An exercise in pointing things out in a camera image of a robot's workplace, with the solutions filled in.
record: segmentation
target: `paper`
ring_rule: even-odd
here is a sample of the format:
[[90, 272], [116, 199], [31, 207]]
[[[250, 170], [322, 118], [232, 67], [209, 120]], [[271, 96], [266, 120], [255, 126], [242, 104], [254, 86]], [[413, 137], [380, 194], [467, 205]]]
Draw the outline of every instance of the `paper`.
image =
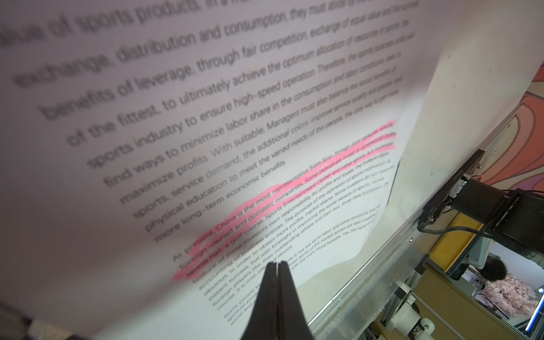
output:
[[131, 340], [237, 339], [267, 262], [301, 284], [360, 251], [443, 14], [387, 0], [1, 7], [1, 300]]

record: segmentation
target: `yellow panel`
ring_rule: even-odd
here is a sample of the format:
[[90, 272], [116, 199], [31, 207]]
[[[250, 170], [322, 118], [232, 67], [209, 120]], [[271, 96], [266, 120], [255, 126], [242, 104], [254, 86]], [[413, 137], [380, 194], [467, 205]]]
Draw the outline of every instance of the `yellow panel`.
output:
[[[471, 219], [467, 215], [459, 213], [449, 226], [463, 226], [480, 230], [483, 224]], [[444, 271], [448, 271], [465, 248], [468, 247], [474, 236], [474, 234], [466, 231], [452, 231], [444, 234], [438, 239], [435, 246], [432, 247], [429, 257]]]

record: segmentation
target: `light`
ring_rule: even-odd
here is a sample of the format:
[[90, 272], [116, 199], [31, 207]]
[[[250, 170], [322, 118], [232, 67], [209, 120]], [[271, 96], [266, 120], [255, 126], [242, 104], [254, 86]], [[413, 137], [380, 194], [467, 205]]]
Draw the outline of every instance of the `light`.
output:
[[544, 294], [540, 298], [540, 302], [537, 305], [537, 307], [535, 309], [535, 312], [533, 313], [533, 316], [531, 317], [531, 320], [529, 320], [529, 323], [527, 324], [527, 327], [525, 327], [525, 332], [528, 332], [531, 329], [531, 327], [533, 325], [533, 322], [535, 321], [536, 315], [540, 312], [540, 308], [542, 307], [542, 302], [544, 302]]

